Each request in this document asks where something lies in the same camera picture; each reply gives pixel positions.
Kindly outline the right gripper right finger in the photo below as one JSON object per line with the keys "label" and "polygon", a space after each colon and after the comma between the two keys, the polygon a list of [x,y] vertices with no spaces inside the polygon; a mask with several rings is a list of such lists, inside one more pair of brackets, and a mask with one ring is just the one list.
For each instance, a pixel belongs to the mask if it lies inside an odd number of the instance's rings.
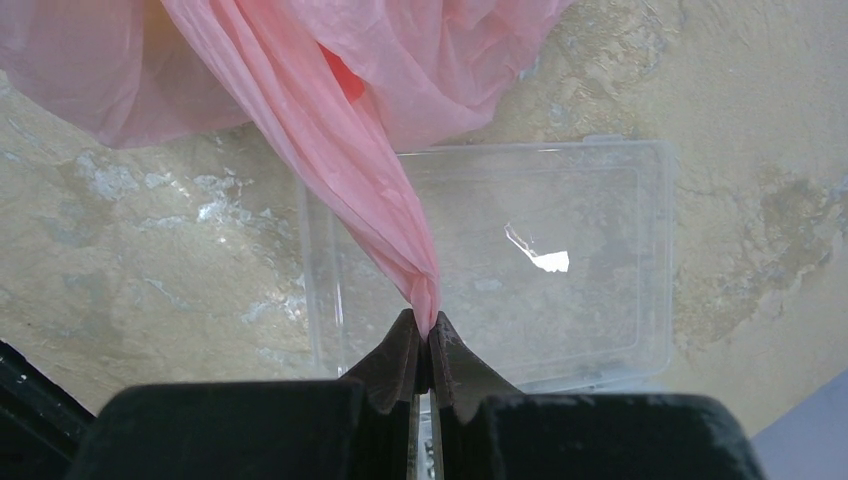
{"label": "right gripper right finger", "polygon": [[428,337],[439,479],[763,479],[719,401],[669,393],[526,394],[445,314]]}

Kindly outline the pink plastic bag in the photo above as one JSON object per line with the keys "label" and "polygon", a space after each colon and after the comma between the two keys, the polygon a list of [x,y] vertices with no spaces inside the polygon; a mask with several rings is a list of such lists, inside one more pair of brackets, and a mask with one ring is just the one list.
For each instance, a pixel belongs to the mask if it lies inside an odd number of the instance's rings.
{"label": "pink plastic bag", "polygon": [[398,151],[488,124],[563,1],[5,1],[1,67],[112,148],[254,123],[412,306],[441,306]]}

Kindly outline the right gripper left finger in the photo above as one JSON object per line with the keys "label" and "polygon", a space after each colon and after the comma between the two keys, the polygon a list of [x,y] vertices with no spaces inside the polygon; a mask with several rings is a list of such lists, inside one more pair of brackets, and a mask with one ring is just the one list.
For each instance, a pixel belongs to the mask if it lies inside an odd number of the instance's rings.
{"label": "right gripper left finger", "polygon": [[115,395],[72,479],[412,479],[418,366],[410,310],[334,380],[140,385]]}

